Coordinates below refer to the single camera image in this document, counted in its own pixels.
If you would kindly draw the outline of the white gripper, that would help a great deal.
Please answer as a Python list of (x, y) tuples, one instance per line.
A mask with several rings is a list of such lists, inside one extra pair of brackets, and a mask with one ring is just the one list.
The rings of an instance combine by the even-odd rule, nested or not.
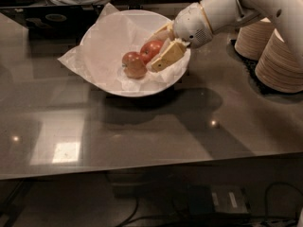
[(147, 69), (160, 72), (184, 57), (187, 44), (190, 48), (199, 48), (212, 39), (213, 33), (204, 9), (199, 3), (193, 3), (178, 13), (174, 23), (166, 23), (150, 36), (148, 41), (158, 40), (164, 44), (147, 63)]

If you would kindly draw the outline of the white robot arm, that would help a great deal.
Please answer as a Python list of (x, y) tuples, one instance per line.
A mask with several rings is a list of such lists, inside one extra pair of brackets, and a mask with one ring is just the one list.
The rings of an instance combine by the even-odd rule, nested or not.
[(303, 0), (202, 0), (181, 10), (172, 34), (192, 48), (209, 43), (227, 27), (243, 27), (267, 18), (303, 66)]

